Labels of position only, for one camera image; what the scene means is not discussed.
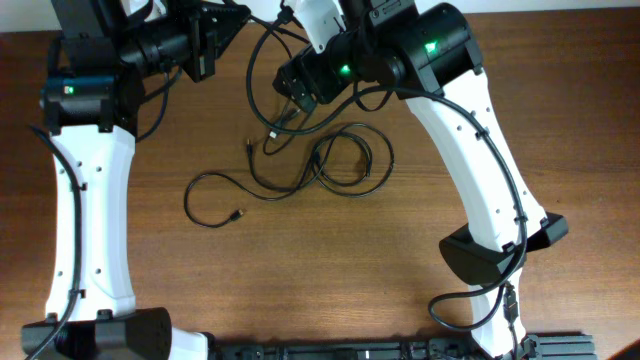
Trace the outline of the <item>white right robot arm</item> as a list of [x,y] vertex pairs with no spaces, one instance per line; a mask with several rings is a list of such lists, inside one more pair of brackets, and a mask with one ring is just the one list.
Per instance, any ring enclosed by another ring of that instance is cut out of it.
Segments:
[[435,143],[467,216],[440,252],[467,285],[466,331],[490,359],[534,353],[519,315],[519,280],[529,252],[568,232],[530,193],[494,113],[477,40],[449,3],[285,1],[309,45],[283,65],[275,89],[304,109],[364,82],[404,101]]

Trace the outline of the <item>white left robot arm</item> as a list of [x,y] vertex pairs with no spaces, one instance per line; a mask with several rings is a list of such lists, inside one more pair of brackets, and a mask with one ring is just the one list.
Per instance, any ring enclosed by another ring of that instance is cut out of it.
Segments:
[[166,309],[136,305],[127,260],[127,190],[147,77],[211,77],[248,22],[233,3],[58,0],[62,34],[48,54],[36,135],[57,179],[56,255],[41,322],[25,325],[30,359],[209,359],[211,334],[173,326]]

